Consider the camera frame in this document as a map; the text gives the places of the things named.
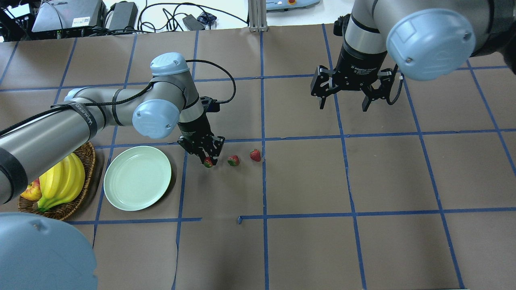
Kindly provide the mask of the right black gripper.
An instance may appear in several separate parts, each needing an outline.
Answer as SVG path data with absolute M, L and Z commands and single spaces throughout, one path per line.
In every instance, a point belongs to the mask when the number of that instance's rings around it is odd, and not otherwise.
M 367 112 L 371 103 L 378 99 L 387 101 L 392 106 L 398 100 L 403 86 L 404 75 L 399 77 L 399 85 L 394 98 L 391 90 L 398 68 L 380 70 L 387 52 L 366 54 L 343 42 L 337 64 L 333 70 L 317 66 L 311 80 L 311 96 L 319 101 L 323 110 L 326 98 L 338 91 L 362 90 L 365 97 L 362 102 L 363 112 Z

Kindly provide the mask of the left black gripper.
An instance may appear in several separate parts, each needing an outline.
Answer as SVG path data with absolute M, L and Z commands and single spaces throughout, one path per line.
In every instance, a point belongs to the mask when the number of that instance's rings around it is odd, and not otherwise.
M 225 143 L 225 137 L 213 135 L 206 114 L 201 114 L 193 121 L 179 122 L 178 127 L 181 136 L 177 143 L 188 154 L 199 157 L 201 164 L 204 164 L 206 154 L 208 154 L 212 165 L 217 165 Z

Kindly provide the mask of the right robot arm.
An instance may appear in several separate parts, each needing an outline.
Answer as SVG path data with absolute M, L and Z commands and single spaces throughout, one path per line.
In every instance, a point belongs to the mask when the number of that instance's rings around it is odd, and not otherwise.
M 362 110 L 378 99 L 393 105 L 395 78 L 434 80 L 470 57 L 501 53 L 515 71 L 514 0 L 356 0 L 339 17 L 337 64 L 317 66 L 311 94 L 320 101 L 339 91 L 362 91 Z

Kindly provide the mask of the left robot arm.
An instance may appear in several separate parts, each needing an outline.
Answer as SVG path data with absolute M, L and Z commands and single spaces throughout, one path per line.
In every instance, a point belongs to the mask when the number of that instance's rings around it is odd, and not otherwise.
M 168 52 L 150 69 L 141 91 L 74 89 L 50 110 L 1 131 L 2 204 L 107 126 L 132 126 L 151 139 L 179 127 L 179 145 L 216 164 L 225 138 L 210 128 L 188 60 Z M 95 290 L 96 266 L 91 244 L 74 226 L 35 213 L 1 213 L 2 290 Z

